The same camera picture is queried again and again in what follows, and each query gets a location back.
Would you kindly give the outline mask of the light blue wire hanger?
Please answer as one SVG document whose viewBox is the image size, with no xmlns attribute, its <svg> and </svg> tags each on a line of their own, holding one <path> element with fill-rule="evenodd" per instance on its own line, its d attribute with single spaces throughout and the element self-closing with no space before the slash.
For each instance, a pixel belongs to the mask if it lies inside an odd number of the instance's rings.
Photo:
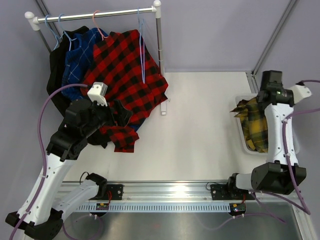
<svg viewBox="0 0 320 240">
<path fill-rule="evenodd" d="M 139 55 L 141 66 L 142 83 L 146 83 L 146 55 L 145 55 L 145 21 L 140 17 L 140 8 L 137 8 L 138 31 L 139 31 Z"/>
</svg>

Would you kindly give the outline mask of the red black checked shirt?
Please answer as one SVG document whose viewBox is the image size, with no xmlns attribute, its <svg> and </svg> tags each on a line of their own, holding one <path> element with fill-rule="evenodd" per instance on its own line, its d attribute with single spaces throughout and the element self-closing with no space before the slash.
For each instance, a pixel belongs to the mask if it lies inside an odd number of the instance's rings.
<svg viewBox="0 0 320 240">
<path fill-rule="evenodd" d="M 160 69 L 145 47 L 145 83 L 139 50 L 139 31 L 110 32 L 109 36 L 93 47 L 93 62 L 84 76 L 84 84 L 103 82 L 107 85 L 106 101 L 114 100 L 132 111 L 129 123 L 124 126 L 103 126 L 102 135 L 114 143 L 115 152 L 134 152 L 139 135 L 135 130 L 150 116 L 152 110 L 167 100 L 169 86 Z"/>
</svg>

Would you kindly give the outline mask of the yellow plaid shirt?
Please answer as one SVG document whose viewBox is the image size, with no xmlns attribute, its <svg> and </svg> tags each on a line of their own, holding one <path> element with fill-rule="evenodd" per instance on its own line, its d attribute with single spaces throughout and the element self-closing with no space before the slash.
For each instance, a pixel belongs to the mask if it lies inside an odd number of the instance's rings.
<svg viewBox="0 0 320 240">
<path fill-rule="evenodd" d="M 240 100 L 230 112 L 236 113 L 234 117 L 240 121 L 246 147 L 252 152 L 267 153 L 268 124 L 265 114 L 258 107 L 257 97 Z"/>
</svg>

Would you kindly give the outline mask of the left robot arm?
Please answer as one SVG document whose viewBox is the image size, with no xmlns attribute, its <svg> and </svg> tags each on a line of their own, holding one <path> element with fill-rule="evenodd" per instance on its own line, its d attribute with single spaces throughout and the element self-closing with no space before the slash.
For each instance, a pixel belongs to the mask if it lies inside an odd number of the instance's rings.
<svg viewBox="0 0 320 240">
<path fill-rule="evenodd" d="M 42 170 L 29 197 L 18 211 L 7 215 L 6 223 L 34 240 L 52 240 L 79 206 L 88 200 L 103 199 L 109 193 L 108 181 L 91 173 L 61 200 L 55 200 L 65 176 L 88 145 L 88 138 L 102 126 L 126 126 L 132 115 L 120 100 L 112 107 L 88 99 L 71 102 L 50 138 Z"/>
</svg>

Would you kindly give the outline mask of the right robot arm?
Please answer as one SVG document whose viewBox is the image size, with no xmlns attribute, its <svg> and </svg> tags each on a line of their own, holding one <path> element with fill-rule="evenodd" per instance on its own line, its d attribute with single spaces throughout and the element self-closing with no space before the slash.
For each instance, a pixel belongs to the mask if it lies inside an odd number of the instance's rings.
<svg viewBox="0 0 320 240">
<path fill-rule="evenodd" d="M 295 152 L 292 116 L 294 105 L 311 95 L 311 90 L 300 82 L 285 89 L 281 71 L 266 70 L 262 73 L 256 99 L 267 123 L 266 162 L 251 173 L 232 174 L 226 185 L 230 198 L 240 199 L 249 191 L 289 195 L 306 178 L 307 170 L 299 166 Z"/>
</svg>

